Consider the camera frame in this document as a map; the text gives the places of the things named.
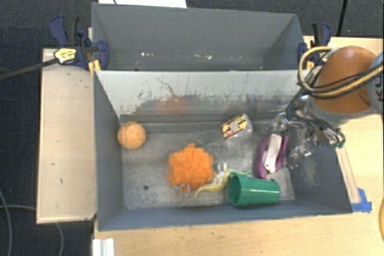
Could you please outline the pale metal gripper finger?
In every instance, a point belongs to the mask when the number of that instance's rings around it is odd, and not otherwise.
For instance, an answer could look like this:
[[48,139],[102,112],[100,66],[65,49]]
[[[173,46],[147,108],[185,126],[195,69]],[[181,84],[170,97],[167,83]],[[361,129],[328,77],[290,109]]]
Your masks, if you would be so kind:
[[269,121],[268,131],[270,132],[282,132],[289,127],[289,119],[286,113],[279,113],[272,120]]
[[298,144],[289,152],[287,165],[291,170],[297,168],[301,161],[312,156],[312,154],[308,143]]

